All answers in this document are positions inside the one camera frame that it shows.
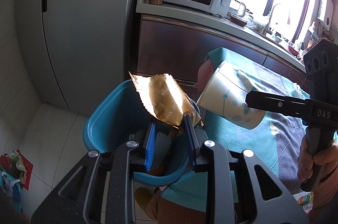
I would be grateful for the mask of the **pink sleeved right forearm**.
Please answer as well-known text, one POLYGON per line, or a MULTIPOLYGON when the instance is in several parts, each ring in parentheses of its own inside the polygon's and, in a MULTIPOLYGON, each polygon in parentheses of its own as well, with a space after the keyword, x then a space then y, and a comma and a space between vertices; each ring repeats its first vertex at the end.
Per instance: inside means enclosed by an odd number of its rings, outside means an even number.
POLYGON ((320 179, 313 194, 313 207, 308 217, 310 223, 316 223, 323 218, 325 210, 337 194, 337 167, 326 179, 320 179))

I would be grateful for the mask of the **person's right hand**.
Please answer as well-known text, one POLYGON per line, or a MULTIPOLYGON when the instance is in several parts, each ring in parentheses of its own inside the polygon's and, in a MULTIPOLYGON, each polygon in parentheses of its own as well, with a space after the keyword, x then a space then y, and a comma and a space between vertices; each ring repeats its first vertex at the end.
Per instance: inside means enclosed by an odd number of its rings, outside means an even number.
POLYGON ((298 179, 303 182, 313 175, 314 165, 324 166, 321 179, 326 179, 337 167, 337 142, 331 141, 329 146, 316 155, 308 152, 308 142, 306 136, 303 137, 298 162, 298 179))

